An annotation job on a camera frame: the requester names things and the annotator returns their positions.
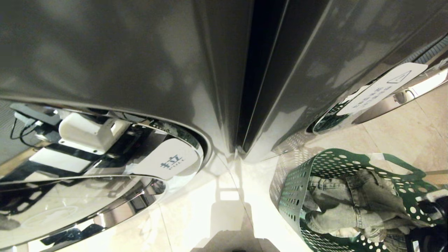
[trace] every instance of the floor tile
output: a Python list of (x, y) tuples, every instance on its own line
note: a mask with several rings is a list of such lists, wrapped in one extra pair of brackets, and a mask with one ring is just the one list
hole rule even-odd
[(448, 85), (419, 97), (416, 102), (428, 116), (445, 143), (448, 144)]
[(379, 150), (423, 171), (448, 169), (448, 146), (416, 102), (363, 123)]
[[(209, 169), (201, 173), (212, 174)], [(246, 246), (251, 251), (260, 250), (246, 213), (250, 206), (242, 203), (227, 171), (180, 197), (160, 203), (160, 207), (173, 252), (217, 249), (219, 241), (226, 239), (231, 242), (220, 244), (220, 249)]]
[(241, 185), (245, 204), (250, 205), (254, 236), (263, 251), (310, 251), (271, 201), (270, 186), (278, 159), (274, 157), (255, 165), (237, 162), (231, 170), (232, 177)]
[(379, 152), (378, 147), (363, 125), (355, 125), (343, 130), (319, 135), (315, 140), (305, 144), (305, 147), (340, 148), (349, 152), (363, 154)]

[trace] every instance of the warning triangle symbol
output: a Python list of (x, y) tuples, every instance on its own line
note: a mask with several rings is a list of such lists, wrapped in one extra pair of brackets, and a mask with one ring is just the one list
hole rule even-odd
[(388, 81), (388, 83), (400, 83), (403, 79), (406, 78), (406, 76), (408, 76), (410, 73), (412, 72), (412, 70), (407, 71), (404, 74), (400, 74), (397, 77), (391, 79), (390, 81)]

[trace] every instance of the chrome trim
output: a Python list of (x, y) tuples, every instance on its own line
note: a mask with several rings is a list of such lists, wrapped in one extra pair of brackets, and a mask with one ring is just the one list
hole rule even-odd
[[(50, 107), (65, 110), (60, 105)], [(68, 175), (62, 177), (57, 177), (58, 175), (51, 177), (53, 174), (39, 171), (39, 174), (45, 174), (46, 176), (35, 177), (26, 181), (23, 178), (4, 180), (4, 177), (0, 177), (0, 203), (2, 200), (6, 200), (0, 204), (0, 216), (3, 217), (0, 218), (0, 251), (55, 251), (81, 241), (131, 218), (154, 203), (160, 202), (188, 183), (202, 166), (204, 159), (202, 146), (193, 135), (180, 126), (154, 118), (117, 111), (103, 111), (105, 113), (92, 111), (90, 113), (91, 110), (89, 109), (73, 107), (69, 107), (66, 111), (119, 118), (131, 122), (132, 124), (120, 137), (120, 139), (124, 137), (130, 139), (130, 143), (125, 142), (123, 146), (128, 149), (132, 148), (131, 154), (124, 158), (122, 166), (112, 165), (109, 167), (102, 162), (120, 159), (120, 154), (123, 156), (126, 152), (107, 152), (99, 156), (99, 159), (92, 161), (79, 175), (68, 173)], [(197, 160), (189, 167), (168, 179), (161, 179), (150, 172), (147, 175), (133, 174), (132, 169), (127, 169), (145, 160), (161, 143), (173, 138), (185, 143), (194, 151)], [(46, 142), (40, 142), (39, 144), (44, 148), (54, 148), (53, 145)], [(0, 164), (0, 171), (7, 169), (6, 173), (11, 174), (11, 172), (19, 169), (24, 162), (28, 162), (33, 154), (33, 148), (25, 150), (13, 159)], [(107, 186), (96, 188), (90, 185), (98, 181), (105, 183)], [(30, 194), (36, 191), (40, 194), (37, 198), (30, 200)], [(81, 204), (82, 207), (70, 207), (67, 202), (72, 199), (76, 199), (75, 202), (94, 200), (95, 204), (83, 203)], [(28, 202), (24, 209), (18, 210), (22, 205), (8, 208), (4, 204), (5, 202), (18, 202), (18, 200)], [(43, 214), (41, 206), (46, 200), (48, 201), (48, 204), (44, 207), (46, 214)], [(54, 213), (51, 212), (53, 211), (52, 204), (60, 206), (54, 208), (56, 209)], [(20, 227), (23, 227), (23, 225), (25, 225), (25, 228), (27, 227), (26, 221), (30, 218), (38, 218), (32, 219), (32, 222), (39, 223), (45, 221), (48, 215), (54, 217), (52, 214), (55, 214), (58, 218), (58, 214), (61, 215), (57, 212), (59, 210), (64, 212), (70, 209), (73, 210), (69, 213), (70, 218), (68, 220), (70, 220), (70, 223), (57, 222), (62, 226), (52, 226), (51, 230), (44, 229), (42, 225), (37, 225), (32, 229), (35, 233), (30, 232), (33, 237), (21, 236), (20, 240), (16, 237), (18, 236), (17, 233), (14, 236), (14, 232), (18, 231)], [(25, 221), (21, 220), (20, 214), (23, 213), (25, 213), (23, 216), (32, 217)], [(21, 230), (20, 233), (26, 234), (27, 232)]]
[(435, 74), (428, 77), (428, 73), (422, 78), (416, 78), (417, 84), (407, 87), (392, 96), (380, 101), (372, 108), (366, 110), (363, 114), (357, 117), (353, 124), (360, 124), (377, 118), (385, 113), (397, 109), (408, 102), (411, 102), (422, 95), (439, 88), (448, 83), (448, 69), (437, 71)]

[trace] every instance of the basket handle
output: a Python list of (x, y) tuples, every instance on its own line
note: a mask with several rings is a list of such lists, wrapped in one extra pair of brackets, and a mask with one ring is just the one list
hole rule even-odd
[(399, 159), (398, 157), (396, 157), (394, 155), (386, 154), (386, 153), (383, 153), (383, 155), (384, 155), (385, 160), (387, 160), (391, 163), (394, 163), (398, 166), (401, 166), (401, 167), (405, 168), (406, 170), (409, 170), (412, 172), (412, 174), (407, 174), (407, 175), (396, 174), (397, 176), (405, 176), (406, 180), (409, 180), (409, 181), (421, 180), (422, 178), (424, 178), (426, 176), (426, 173), (424, 173), (422, 170), (413, 167), (412, 165), (404, 162), (403, 160)]

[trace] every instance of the beige tile floor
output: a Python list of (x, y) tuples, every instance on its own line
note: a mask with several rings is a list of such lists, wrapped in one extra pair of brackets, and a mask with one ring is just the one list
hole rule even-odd
[(288, 170), (321, 150), (343, 148), (390, 153), (448, 178), (447, 120), (445, 86), (370, 122), (317, 137), (303, 148), (255, 165), (237, 160), (227, 167), (213, 157), (169, 199), (63, 251), (310, 251), (275, 207)]

